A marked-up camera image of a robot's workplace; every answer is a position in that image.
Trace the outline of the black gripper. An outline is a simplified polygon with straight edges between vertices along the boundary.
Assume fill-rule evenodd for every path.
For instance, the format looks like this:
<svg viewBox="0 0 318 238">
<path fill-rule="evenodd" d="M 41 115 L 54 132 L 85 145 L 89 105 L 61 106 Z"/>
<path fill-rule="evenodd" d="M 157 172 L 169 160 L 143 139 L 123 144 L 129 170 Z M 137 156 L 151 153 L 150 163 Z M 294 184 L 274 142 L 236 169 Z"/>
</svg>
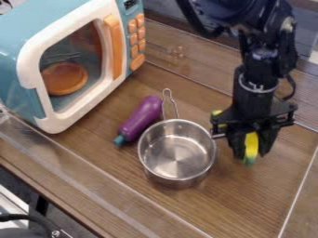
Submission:
<svg viewBox="0 0 318 238">
<path fill-rule="evenodd" d="M 258 153 L 265 156 L 278 136 L 280 128 L 294 124 L 298 106 L 282 99 L 274 99 L 276 88 L 253 90 L 245 81 L 244 67 L 236 69 L 233 103 L 218 115 L 213 115 L 212 134 L 214 138 L 228 137 L 237 159 L 245 158 L 246 133 L 258 134 Z"/>
</svg>

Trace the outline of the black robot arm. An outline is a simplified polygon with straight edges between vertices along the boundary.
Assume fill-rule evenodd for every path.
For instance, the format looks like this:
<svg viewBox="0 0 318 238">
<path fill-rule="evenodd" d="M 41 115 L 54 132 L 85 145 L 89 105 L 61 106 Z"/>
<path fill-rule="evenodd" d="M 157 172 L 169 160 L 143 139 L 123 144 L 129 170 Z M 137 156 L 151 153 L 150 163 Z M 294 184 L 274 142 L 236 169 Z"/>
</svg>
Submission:
<svg viewBox="0 0 318 238">
<path fill-rule="evenodd" d="M 294 123 L 293 95 L 278 97 L 297 67 L 296 19 L 286 0 L 177 0 L 198 33 L 216 38 L 238 34 L 242 63 L 236 69 L 233 102 L 212 113 L 212 134 L 228 138 L 234 156 L 246 164 L 266 155 L 285 126 Z"/>
</svg>

